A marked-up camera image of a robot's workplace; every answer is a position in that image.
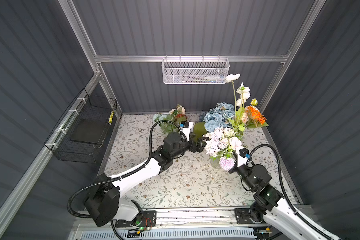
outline table surface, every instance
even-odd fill
[[[198,114],[187,114],[189,121],[198,121]],[[153,114],[123,115],[104,171],[114,175],[147,160],[149,131]],[[165,134],[157,126],[152,137],[153,149],[163,144]],[[250,151],[268,143],[261,128],[246,129],[243,146]],[[269,148],[260,148],[253,161],[264,165],[272,176],[270,184],[281,192],[276,158]],[[283,184],[292,203],[296,203],[283,175]],[[253,194],[246,192],[239,176],[223,169],[214,169],[205,151],[185,155],[160,175],[133,187],[124,199],[135,200],[143,208],[223,207],[253,203]]]

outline vent grille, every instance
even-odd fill
[[[183,238],[233,238],[245,237],[256,238],[253,235],[252,228],[245,227],[220,227],[220,228],[179,228],[179,229],[152,229],[150,231],[140,233],[139,237],[127,237],[128,230],[118,230],[119,235],[124,239],[183,239]],[[112,230],[103,231],[84,231],[81,239],[90,240],[117,240],[118,238]]]

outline flower bud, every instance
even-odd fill
[[[256,98],[252,99],[251,105],[252,106],[257,106],[257,104],[258,104],[257,99]]]

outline flower stem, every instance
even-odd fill
[[[233,84],[233,81],[232,81],[232,87],[233,87],[233,95],[235,96],[235,100],[233,101],[233,104],[235,105],[235,123],[236,123],[236,91],[235,91],[235,85]]]

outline orange flower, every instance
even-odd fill
[[[245,109],[248,111],[248,118],[251,119],[256,125],[257,123],[263,125],[264,122],[267,120],[264,115],[260,113],[257,107],[247,106]]]

